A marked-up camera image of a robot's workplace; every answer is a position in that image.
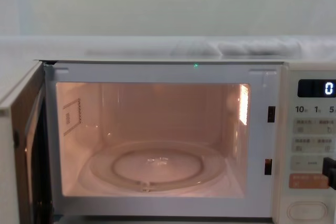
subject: white countertop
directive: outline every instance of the white countertop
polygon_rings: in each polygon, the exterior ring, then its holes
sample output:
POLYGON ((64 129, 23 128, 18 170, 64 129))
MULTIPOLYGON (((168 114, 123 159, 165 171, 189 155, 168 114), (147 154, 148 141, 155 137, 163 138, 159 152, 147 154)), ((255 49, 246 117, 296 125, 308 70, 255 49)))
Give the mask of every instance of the white countertop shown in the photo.
POLYGON ((200 222, 200 221, 112 221, 102 219, 87 219, 85 217, 62 217, 54 224, 265 224, 265 222, 200 222))

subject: control panel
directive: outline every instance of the control panel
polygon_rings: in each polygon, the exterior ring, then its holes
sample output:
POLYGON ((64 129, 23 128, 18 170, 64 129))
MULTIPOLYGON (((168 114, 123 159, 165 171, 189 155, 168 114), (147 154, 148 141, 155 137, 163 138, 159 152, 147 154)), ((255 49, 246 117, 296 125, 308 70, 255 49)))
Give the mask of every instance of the control panel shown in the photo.
POLYGON ((336 152, 335 72, 289 68, 280 224, 333 223, 336 196, 322 168, 336 152))

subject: microwave door frame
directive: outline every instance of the microwave door frame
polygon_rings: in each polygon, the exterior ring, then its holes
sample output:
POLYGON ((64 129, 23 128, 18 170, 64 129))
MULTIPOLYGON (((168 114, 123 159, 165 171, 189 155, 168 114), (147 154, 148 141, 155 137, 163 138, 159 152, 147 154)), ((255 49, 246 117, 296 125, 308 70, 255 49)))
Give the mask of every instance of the microwave door frame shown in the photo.
POLYGON ((52 223, 44 81, 40 64, 10 106, 20 223, 52 223))

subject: open microwave door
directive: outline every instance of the open microwave door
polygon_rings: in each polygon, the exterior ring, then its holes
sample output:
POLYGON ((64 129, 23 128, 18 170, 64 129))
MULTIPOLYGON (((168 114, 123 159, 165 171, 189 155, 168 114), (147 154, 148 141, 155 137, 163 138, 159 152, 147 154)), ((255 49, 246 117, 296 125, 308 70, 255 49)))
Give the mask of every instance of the open microwave door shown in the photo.
POLYGON ((51 223, 52 201, 45 122, 44 71, 25 62, 0 86, 0 218, 51 223))

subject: microwave button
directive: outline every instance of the microwave button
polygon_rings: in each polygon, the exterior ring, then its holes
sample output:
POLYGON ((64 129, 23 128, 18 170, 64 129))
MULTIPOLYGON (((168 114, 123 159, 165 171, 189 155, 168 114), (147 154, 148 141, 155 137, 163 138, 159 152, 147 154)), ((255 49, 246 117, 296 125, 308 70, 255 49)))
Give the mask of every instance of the microwave button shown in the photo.
POLYGON ((322 170, 323 156, 292 156, 291 170, 314 172, 322 170))
POLYGON ((336 132, 335 124, 332 118, 296 118, 293 132, 295 134, 332 135, 336 132))
POLYGON ((288 217, 295 221, 317 221, 327 215, 322 202, 296 202, 289 206, 288 217))
POLYGON ((328 189, 328 178, 320 173, 292 173, 289 175, 289 188, 328 189))

